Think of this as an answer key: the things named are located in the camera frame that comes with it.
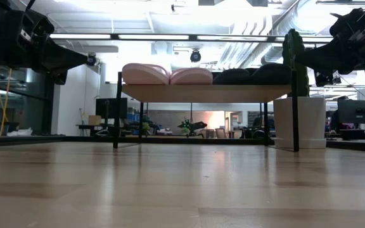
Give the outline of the black rubber slide sandal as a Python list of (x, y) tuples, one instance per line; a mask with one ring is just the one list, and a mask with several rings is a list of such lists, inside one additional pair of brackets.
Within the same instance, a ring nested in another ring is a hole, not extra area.
[(242, 68), (224, 70), (213, 79), (213, 85), (245, 85), (250, 74)]
[(291, 68), (279, 63), (263, 65), (250, 76), (250, 83), (254, 85), (287, 85), (290, 82)]

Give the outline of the white cloth pile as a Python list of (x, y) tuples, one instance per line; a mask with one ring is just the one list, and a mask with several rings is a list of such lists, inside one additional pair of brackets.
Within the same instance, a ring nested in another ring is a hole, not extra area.
[(28, 129), (14, 130), (12, 132), (8, 132), (6, 135), (8, 137), (20, 137), (20, 136), (31, 136), (32, 133), (33, 133), (33, 130), (31, 128), (28, 128)]

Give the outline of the wooden shelf with black frame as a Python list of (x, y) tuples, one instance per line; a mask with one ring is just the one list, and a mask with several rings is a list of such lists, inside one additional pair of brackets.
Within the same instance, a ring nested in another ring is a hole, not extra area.
[(290, 85), (123, 85), (118, 73), (115, 130), (119, 130), (120, 99), (126, 94), (141, 103), (262, 103), (264, 132), (268, 131), (267, 104), (284, 94), (291, 94), (293, 151), (298, 152), (298, 89), (297, 73), (291, 73)]

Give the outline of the long ceiling light bar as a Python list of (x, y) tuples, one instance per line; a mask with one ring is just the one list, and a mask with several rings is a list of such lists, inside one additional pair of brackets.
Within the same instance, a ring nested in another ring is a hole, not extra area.
[(208, 35), (208, 34), (52, 34), (56, 40), (84, 41), (183, 41), (183, 42), (256, 42), (282, 43), (284, 36), (274, 35)]

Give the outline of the green cactus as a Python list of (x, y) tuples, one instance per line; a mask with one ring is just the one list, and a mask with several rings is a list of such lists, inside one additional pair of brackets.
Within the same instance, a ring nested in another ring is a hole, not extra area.
[(296, 73), (298, 96), (309, 97), (309, 77), (307, 67), (296, 62), (295, 58), (305, 52), (304, 42), (300, 34), (291, 28), (283, 41), (283, 64)]

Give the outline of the black aluminium table frame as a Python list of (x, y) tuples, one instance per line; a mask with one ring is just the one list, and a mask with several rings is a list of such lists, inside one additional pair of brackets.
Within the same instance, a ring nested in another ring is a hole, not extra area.
[[(126, 144), (209, 144), (209, 145), (263, 145), (262, 139), (205, 139), (205, 138), (152, 138), (152, 137), (121, 137), (119, 143)], [(112, 143), (111, 137), (81, 137), (81, 136), (17, 136), (0, 137), (0, 146), (11, 146), (21, 144), (40, 144), (40, 143)], [(365, 142), (359, 141), (328, 141), (328, 148), (348, 149), (365, 151)]]

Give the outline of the black computer monitor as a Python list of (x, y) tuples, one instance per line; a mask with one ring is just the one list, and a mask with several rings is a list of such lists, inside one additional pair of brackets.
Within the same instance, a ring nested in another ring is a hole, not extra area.
[[(115, 118), (116, 98), (100, 98), (96, 100), (96, 115), (102, 118)], [(127, 118), (127, 98), (120, 99), (119, 118)]]
[(338, 116), (341, 123), (365, 124), (365, 100), (338, 100)]

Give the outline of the pink rubber slide sandal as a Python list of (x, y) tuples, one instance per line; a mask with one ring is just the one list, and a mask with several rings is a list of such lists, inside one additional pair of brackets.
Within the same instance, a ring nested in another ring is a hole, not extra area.
[(212, 72), (204, 68), (181, 68), (170, 76), (170, 85), (211, 85), (212, 82)]
[(160, 65), (128, 63), (122, 78), (127, 85), (168, 85), (170, 72)]

